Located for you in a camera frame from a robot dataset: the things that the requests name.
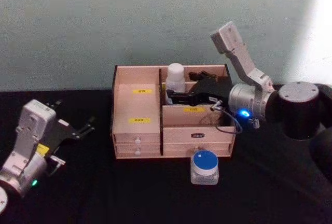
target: black cloth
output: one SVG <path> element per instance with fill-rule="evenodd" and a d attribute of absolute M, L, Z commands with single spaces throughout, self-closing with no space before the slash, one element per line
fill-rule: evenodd
<path fill-rule="evenodd" d="M 189 159 L 115 160 L 110 90 L 0 94 L 0 162 L 16 138 L 21 108 L 31 99 L 62 99 L 58 118 L 96 130 L 66 141 L 67 164 L 13 200 L 0 223 L 332 223 L 332 185 L 312 162 L 308 142 L 286 138 L 279 125 L 239 134 L 232 158 L 219 159 L 219 183 L 190 183 Z"/>

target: wall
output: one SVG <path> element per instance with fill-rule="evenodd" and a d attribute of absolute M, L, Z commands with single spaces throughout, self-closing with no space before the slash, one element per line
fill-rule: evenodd
<path fill-rule="evenodd" d="M 109 88 L 116 64 L 230 64 L 209 37 L 228 21 L 284 82 L 309 2 L 0 0 L 0 90 Z"/>

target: green led light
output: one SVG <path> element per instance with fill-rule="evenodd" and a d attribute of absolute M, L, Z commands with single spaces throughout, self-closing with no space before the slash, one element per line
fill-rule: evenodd
<path fill-rule="evenodd" d="M 31 185 L 32 185 L 32 186 L 36 186 L 37 183 L 38 183 L 38 181 L 35 179 L 35 180 L 32 181 L 32 184 L 31 184 Z"/>

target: yellow label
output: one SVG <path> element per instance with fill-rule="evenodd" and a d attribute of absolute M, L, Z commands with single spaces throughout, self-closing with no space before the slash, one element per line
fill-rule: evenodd
<path fill-rule="evenodd" d="M 48 148 L 47 146 L 45 145 L 42 145 L 42 144 L 38 144 L 37 146 L 37 152 L 42 155 L 43 157 L 45 156 L 45 154 L 48 152 L 50 148 Z"/>
<path fill-rule="evenodd" d="M 185 107 L 183 108 L 184 113 L 202 113 L 205 111 L 204 107 Z"/>
<path fill-rule="evenodd" d="M 152 89 L 136 89 L 133 90 L 134 94 L 138 94 L 138 93 L 142 93 L 142 94 L 151 94 L 152 93 Z"/>
<path fill-rule="evenodd" d="M 129 124 L 149 124 L 151 123 L 150 118 L 130 118 Z"/>

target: white drawer knob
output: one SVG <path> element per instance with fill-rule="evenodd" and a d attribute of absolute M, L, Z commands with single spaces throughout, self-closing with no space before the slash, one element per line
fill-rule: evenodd
<path fill-rule="evenodd" d="M 141 138 L 140 137 L 137 137 L 135 139 L 135 144 L 139 145 L 141 143 Z"/>
<path fill-rule="evenodd" d="M 136 151 L 135 151 L 135 155 L 136 156 L 139 156 L 141 154 L 141 149 L 140 148 L 137 148 Z"/>

